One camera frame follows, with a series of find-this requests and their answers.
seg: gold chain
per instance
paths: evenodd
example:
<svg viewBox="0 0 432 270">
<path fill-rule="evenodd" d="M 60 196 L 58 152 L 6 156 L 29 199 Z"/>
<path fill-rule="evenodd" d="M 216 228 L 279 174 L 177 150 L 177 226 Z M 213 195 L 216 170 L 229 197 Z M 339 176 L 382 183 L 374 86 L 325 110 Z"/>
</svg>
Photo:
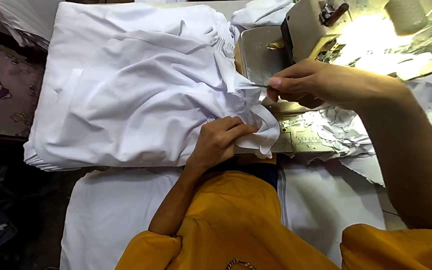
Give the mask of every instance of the gold chain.
<svg viewBox="0 0 432 270">
<path fill-rule="evenodd" d="M 231 270 L 231 267 L 233 267 L 234 264 L 242 264 L 242 265 L 248 267 L 249 269 L 256 270 L 256 268 L 252 264 L 250 264 L 248 262 L 240 261 L 238 259 L 234 259 L 234 260 L 230 261 L 229 264 L 226 266 L 226 270 Z"/>
</svg>

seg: purple patterned fabric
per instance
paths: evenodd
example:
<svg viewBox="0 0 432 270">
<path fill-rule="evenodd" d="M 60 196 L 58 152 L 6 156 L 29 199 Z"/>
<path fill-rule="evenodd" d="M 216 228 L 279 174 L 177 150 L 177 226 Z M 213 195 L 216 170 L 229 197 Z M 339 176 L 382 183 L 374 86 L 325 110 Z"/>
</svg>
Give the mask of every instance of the purple patterned fabric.
<svg viewBox="0 0 432 270">
<path fill-rule="evenodd" d="M 0 135 L 28 137 L 43 73 L 0 47 Z"/>
</svg>

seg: person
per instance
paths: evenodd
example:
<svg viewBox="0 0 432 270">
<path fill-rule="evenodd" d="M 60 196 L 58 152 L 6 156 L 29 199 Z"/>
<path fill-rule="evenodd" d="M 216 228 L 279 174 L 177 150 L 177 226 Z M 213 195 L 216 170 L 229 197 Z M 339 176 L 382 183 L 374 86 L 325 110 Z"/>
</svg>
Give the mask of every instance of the person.
<svg viewBox="0 0 432 270">
<path fill-rule="evenodd" d="M 405 84 L 310 59 L 268 84 L 273 99 L 279 95 L 309 108 L 325 101 L 358 113 L 388 196 L 411 228 L 349 226 L 340 244 L 342 268 L 432 269 L 432 126 Z M 273 174 L 255 169 L 262 163 L 210 170 L 233 157 L 237 138 L 256 130 L 238 117 L 203 125 L 180 178 L 116 269 L 338 269 L 281 224 Z"/>
</svg>

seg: thread spool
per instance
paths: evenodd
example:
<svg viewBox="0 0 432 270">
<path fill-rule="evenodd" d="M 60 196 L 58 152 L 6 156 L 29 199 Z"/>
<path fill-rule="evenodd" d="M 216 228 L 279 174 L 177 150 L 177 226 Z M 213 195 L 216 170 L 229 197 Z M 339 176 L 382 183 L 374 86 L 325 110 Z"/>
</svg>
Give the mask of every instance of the thread spool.
<svg viewBox="0 0 432 270">
<path fill-rule="evenodd" d="M 415 34 L 428 24 L 426 13 L 418 0 L 390 0 L 384 9 L 398 36 Z"/>
</svg>

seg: yellow sleeve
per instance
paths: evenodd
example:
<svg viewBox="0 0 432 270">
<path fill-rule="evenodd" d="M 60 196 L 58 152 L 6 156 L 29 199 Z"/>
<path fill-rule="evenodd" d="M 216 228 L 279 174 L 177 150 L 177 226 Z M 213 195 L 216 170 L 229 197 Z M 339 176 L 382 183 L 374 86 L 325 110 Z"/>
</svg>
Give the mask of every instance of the yellow sleeve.
<svg viewBox="0 0 432 270">
<path fill-rule="evenodd" d="M 343 231 L 342 269 L 432 270 L 432 230 L 379 230 L 356 224 Z"/>
<path fill-rule="evenodd" d="M 145 230 L 134 236 L 124 250 L 115 270 L 163 270 L 181 249 L 179 237 L 171 237 Z"/>
</svg>

